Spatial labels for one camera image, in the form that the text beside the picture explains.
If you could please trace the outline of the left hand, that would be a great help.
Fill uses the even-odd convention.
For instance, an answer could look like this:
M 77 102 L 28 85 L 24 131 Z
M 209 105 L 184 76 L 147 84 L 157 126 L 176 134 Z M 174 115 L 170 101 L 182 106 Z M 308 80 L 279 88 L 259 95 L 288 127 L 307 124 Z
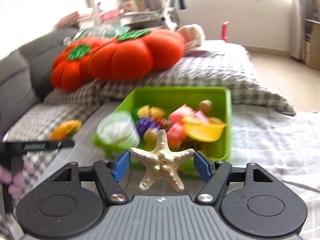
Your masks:
M 4 168 L 2 165 L 0 167 L 1 183 L 8 185 L 8 193 L 13 199 L 18 199 L 21 196 L 24 183 L 23 171 L 26 171 L 27 169 L 27 164 L 23 162 L 20 171 L 13 176 L 8 169 Z

